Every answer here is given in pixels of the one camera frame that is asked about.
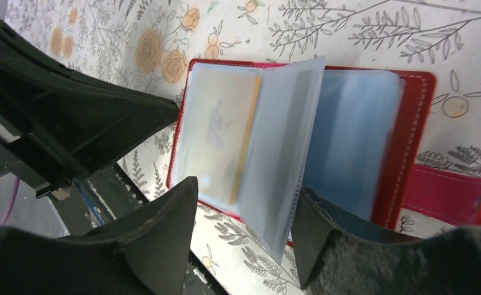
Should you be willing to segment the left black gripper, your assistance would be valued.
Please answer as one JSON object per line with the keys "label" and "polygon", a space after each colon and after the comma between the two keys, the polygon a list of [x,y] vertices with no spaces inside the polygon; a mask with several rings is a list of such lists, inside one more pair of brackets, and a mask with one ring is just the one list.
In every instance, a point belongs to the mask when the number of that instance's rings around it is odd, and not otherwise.
{"label": "left black gripper", "polygon": [[174,101],[63,66],[0,20],[0,177],[62,201],[176,121]]}

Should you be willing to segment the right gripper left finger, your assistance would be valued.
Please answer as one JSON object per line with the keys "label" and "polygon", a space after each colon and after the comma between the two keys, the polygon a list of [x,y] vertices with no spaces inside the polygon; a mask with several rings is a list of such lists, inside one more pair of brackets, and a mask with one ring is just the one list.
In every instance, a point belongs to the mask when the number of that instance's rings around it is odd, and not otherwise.
{"label": "right gripper left finger", "polygon": [[0,294],[181,294],[197,195],[189,176],[81,236],[0,227]]}

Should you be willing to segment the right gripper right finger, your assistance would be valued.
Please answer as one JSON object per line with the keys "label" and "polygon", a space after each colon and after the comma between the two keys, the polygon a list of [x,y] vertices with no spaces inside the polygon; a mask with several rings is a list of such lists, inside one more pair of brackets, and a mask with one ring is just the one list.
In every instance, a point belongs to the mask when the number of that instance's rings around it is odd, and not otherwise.
{"label": "right gripper right finger", "polygon": [[292,225],[307,294],[481,294],[481,227],[419,239],[388,230],[303,188]]}

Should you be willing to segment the red leather card holder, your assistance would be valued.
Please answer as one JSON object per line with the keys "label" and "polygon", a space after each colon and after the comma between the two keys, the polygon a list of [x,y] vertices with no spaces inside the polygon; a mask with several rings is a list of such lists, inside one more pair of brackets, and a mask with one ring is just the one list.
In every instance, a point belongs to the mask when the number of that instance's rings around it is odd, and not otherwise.
{"label": "red leather card holder", "polygon": [[[285,66],[194,59],[189,72],[197,63],[259,72]],[[428,72],[326,64],[301,188],[390,230],[403,208],[454,226],[481,225],[480,149],[460,150],[478,178],[451,173],[450,162],[434,153],[428,153],[432,168],[415,164],[435,83]],[[243,223],[239,198],[245,158],[235,206],[225,210],[198,195],[205,205]]]}

